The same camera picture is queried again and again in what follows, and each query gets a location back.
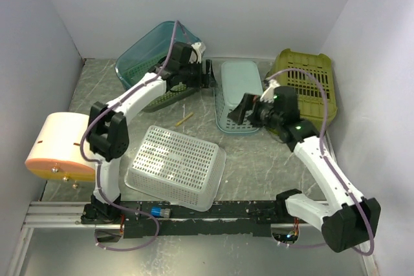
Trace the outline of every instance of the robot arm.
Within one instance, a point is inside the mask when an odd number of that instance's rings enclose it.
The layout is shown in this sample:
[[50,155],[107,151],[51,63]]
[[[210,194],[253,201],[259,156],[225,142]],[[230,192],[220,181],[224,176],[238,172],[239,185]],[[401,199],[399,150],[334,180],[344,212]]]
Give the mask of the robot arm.
[[[106,104],[97,102],[91,107],[89,124],[108,107],[122,103],[104,116],[87,136],[94,157],[102,163],[101,190],[111,202],[115,204],[120,202],[119,165],[120,158],[129,145],[128,125],[131,120],[151,101],[179,83],[184,83],[187,87],[209,87],[210,73],[208,69],[205,74],[202,72],[201,58],[204,51],[205,46],[200,42],[193,45],[176,42],[166,68],[161,72],[160,64],[154,66],[137,83],[137,85],[143,83],[143,87],[138,90],[133,87]],[[146,85],[146,82],[152,79],[155,80]],[[120,214],[119,210],[106,204],[96,184],[87,210],[88,213],[92,211],[94,218],[102,216],[106,220],[114,220]]]
[[[332,250],[341,252],[369,239],[362,216],[349,196],[352,192],[364,210],[373,233],[376,233],[379,203],[375,198],[366,199],[352,185],[324,145],[327,159],[321,155],[320,133],[310,121],[300,118],[298,97],[293,88],[281,87],[276,80],[270,80],[267,90],[261,96],[245,94],[239,106],[228,117],[242,124],[246,111],[252,111],[248,121],[253,126],[265,126],[278,132],[282,142],[309,169],[328,202],[324,205],[309,199],[297,189],[289,190],[276,197],[279,217],[291,215],[308,222],[322,232]],[[326,160],[334,167],[343,183],[334,175]]]

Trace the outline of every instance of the plastic crate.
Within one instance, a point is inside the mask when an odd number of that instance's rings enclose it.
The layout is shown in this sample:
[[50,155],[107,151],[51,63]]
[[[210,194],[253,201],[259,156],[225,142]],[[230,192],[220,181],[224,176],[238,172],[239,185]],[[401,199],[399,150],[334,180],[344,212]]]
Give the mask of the plastic crate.
[[[137,84],[152,66],[167,56],[173,28],[173,21],[159,24],[117,59],[115,72],[125,90]],[[187,28],[184,29],[192,43],[200,41]],[[175,41],[187,42],[181,27],[177,27]],[[152,101],[143,111],[157,111],[193,94],[196,90],[180,85],[172,88],[172,91]]]
[[[331,59],[325,54],[304,54],[293,52],[287,48],[277,56],[274,66],[267,76],[269,77],[287,68],[306,70],[322,84],[328,100],[327,125],[329,125],[338,110],[335,100]],[[286,72],[277,76],[276,79],[281,85],[287,85],[296,90],[301,117],[311,121],[320,130],[323,122],[323,100],[315,82],[300,72]]]
[[225,61],[221,65],[221,84],[218,83],[214,88],[215,120],[222,132],[250,134],[259,130],[247,120],[249,112],[241,125],[227,118],[240,104],[245,93],[263,93],[257,65],[252,61]]
[[207,211],[217,195],[226,152],[217,144],[149,127],[125,184],[137,191],[197,211]]

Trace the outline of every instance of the white plastic basket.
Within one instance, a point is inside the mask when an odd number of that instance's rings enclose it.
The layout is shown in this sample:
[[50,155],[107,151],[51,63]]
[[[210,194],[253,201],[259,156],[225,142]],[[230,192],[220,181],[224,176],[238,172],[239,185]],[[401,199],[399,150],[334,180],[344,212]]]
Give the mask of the white plastic basket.
[[214,88],[215,120],[222,132],[249,134],[259,130],[247,120],[251,111],[246,113],[241,125],[227,118],[239,105],[245,93],[263,93],[257,65],[252,61],[225,61],[221,65],[221,84],[218,83]]
[[197,211],[213,204],[226,163],[217,144],[149,127],[125,184],[137,191]]

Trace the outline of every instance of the olive green plastic basket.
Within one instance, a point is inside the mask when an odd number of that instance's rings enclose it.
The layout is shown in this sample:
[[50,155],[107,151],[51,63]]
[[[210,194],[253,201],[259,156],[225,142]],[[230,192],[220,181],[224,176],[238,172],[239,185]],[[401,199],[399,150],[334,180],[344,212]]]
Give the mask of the olive green plastic basket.
[[[325,54],[312,55],[293,52],[289,48],[283,50],[276,58],[271,76],[283,69],[300,68],[312,74],[322,84],[328,99],[329,125],[336,116],[336,100],[331,59]],[[298,106],[301,117],[311,121],[320,130],[323,122],[323,100],[315,83],[300,72],[286,72],[277,76],[280,85],[293,87],[298,95]]]

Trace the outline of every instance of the yellow stick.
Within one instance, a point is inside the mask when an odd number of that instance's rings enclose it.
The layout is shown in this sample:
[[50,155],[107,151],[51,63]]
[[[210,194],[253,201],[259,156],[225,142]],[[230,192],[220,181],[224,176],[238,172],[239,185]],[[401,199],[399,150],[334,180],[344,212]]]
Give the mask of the yellow stick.
[[193,115],[194,115],[194,112],[190,112],[189,114],[186,115],[186,117],[184,119],[182,119],[180,122],[177,122],[177,124],[175,124],[175,127],[180,126],[185,121],[187,121],[188,119],[190,119]]

